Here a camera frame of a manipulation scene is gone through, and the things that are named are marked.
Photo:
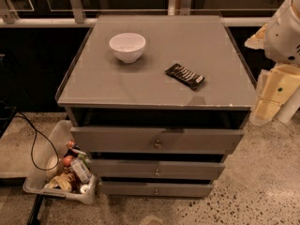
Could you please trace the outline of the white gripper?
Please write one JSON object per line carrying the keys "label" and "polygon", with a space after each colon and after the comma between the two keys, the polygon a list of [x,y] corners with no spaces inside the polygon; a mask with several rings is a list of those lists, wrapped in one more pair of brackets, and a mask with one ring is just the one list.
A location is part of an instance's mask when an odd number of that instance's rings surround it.
{"label": "white gripper", "polygon": [[[264,49],[264,37],[268,24],[264,24],[245,42],[247,48]],[[287,124],[300,108],[300,67],[276,64],[266,75],[265,84],[254,107],[253,117]]]}

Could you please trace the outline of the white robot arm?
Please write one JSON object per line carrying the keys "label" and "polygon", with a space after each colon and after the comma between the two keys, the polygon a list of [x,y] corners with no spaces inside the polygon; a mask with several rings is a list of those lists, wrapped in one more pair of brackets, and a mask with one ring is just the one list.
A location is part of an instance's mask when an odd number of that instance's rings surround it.
{"label": "white robot arm", "polygon": [[285,0],[245,46],[264,50],[265,56],[276,63],[259,77],[257,101],[249,121],[257,126],[274,118],[287,123],[299,109],[300,0]]}

